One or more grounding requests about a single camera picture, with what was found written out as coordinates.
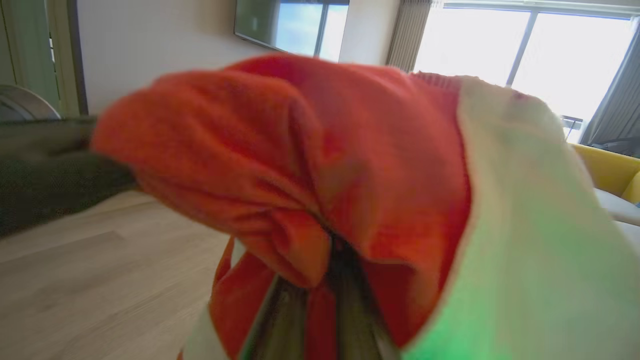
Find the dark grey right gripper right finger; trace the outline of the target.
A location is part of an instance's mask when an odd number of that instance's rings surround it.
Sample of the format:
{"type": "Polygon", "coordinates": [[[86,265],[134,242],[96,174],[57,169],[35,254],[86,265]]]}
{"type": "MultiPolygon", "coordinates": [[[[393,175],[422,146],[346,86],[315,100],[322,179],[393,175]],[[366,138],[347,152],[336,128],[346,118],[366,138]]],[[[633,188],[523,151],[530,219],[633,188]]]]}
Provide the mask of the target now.
{"type": "Polygon", "coordinates": [[[334,292],[339,360],[400,360],[356,251],[331,236],[327,281],[334,292]]]}

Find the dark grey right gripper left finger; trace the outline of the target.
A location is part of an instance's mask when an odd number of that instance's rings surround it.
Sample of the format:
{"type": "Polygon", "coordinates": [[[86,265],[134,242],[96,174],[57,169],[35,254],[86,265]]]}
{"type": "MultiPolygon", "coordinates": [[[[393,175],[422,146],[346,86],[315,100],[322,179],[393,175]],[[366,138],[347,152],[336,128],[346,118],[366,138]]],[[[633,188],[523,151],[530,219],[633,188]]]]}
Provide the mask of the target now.
{"type": "Polygon", "coordinates": [[[275,276],[249,333],[250,360],[305,357],[307,290],[275,276]]]}

